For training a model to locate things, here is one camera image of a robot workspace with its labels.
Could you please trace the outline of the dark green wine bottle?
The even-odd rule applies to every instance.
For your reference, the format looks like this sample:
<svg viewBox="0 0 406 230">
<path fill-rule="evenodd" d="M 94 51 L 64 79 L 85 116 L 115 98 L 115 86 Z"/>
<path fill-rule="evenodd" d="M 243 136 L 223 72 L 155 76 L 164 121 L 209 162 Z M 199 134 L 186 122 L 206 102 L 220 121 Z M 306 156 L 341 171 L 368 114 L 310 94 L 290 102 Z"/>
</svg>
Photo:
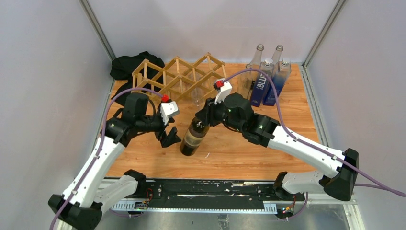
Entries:
<svg viewBox="0 0 406 230">
<path fill-rule="evenodd" d="M 208 133 L 209 128 L 200 119 L 194 117 L 180 144 L 180 152 L 185 156 L 193 155 Z"/>
</svg>

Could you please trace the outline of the blue bottle cork stopper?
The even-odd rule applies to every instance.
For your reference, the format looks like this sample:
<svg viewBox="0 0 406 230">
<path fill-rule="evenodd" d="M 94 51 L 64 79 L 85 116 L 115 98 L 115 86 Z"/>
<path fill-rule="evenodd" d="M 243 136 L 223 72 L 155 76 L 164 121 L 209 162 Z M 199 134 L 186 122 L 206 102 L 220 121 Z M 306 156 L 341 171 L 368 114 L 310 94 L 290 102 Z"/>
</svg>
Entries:
<svg viewBox="0 0 406 230">
<path fill-rule="evenodd" d="M 274 69 L 274 61 L 272 58 L 266 58 L 259 67 L 260 70 L 265 72 L 270 78 L 273 74 Z M 270 81 L 269 79 L 262 73 L 257 73 L 257 77 L 255 83 L 253 85 L 251 97 L 250 97 L 250 104 L 255 107 L 260 107 L 265 94 L 268 92 Z"/>
</svg>

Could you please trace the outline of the blue bottle silver cap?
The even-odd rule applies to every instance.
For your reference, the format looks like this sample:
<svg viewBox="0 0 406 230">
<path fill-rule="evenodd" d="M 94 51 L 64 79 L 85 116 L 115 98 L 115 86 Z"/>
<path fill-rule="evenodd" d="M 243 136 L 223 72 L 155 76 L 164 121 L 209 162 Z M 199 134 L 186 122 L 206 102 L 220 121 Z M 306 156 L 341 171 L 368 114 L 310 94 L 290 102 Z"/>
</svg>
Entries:
<svg viewBox="0 0 406 230">
<path fill-rule="evenodd" d="M 271 80 L 275 86 L 276 93 L 273 92 L 271 86 L 263 99 L 263 105 L 274 106 L 292 72 L 291 60 L 288 57 L 284 57 L 282 61 L 279 61 L 275 66 L 272 73 Z"/>
</svg>

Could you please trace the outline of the clear bottle black label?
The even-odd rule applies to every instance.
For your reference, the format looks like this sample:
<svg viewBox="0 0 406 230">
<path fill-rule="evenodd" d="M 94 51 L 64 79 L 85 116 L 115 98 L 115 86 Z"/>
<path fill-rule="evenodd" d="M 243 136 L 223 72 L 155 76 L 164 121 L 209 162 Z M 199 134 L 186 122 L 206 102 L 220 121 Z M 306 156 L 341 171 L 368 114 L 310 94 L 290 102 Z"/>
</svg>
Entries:
<svg viewBox="0 0 406 230">
<path fill-rule="evenodd" d="M 274 51 L 274 53 L 272 55 L 272 58 L 271 58 L 273 65 L 276 66 L 278 64 L 278 62 L 280 61 L 283 49 L 284 49 L 283 45 L 277 45 L 276 46 L 275 51 Z"/>
</svg>

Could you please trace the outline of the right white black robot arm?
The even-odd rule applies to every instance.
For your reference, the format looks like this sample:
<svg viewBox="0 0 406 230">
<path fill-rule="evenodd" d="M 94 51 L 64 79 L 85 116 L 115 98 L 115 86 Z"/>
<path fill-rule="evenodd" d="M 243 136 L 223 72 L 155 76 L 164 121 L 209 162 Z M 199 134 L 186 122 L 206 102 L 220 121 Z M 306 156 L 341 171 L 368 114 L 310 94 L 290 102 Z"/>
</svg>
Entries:
<svg viewBox="0 0 406 230">
<path fill-rule="evenodd" d="M 358 176 L 359 154 L 348 148 L 332 149 L 298 135 L 267 115 L 255 113 L 247 99 L 238 93 L 216 103 L 208 98 L 196 117 L 214 127 L 222 124 L 242 134 L 248 142 L 279 150 L 307 162 L 315 171 L 281 172 L 273 184 L 273 193 L 286 200 L 301 192 L 324 192 L 340 201 L 350 201 Z"/>
</svg>

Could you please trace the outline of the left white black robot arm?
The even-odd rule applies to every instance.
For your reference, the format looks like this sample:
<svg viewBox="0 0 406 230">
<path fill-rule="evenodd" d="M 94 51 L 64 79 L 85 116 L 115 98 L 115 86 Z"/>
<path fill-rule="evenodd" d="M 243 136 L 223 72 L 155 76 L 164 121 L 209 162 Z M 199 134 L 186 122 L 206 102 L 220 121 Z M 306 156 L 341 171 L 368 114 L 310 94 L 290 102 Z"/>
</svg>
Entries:
<svg viewBox="0 0 406 230">
<path fill-rule="evenodd" d="M 95 149 L 74 181 L 48 201 L 60 221 L 77 230 L 93 230 L 103 214 L 123 198 L 132 195 L 146 202 L 152 198 L 146 176 L 135 170 L 126 171 L 116 182 L 99 190 L 111 165 L 133 138 L 153 132 L 163 148 L 180 142 L 176 127 L 166 132 L 168 124 L 180 113 L 176 102 L 163 95 L 158 108 L 147 115 L 148 104 L 152 103 L 146 94 L 131 93 L 124 107 L 104 122 Z"/>
</svg>

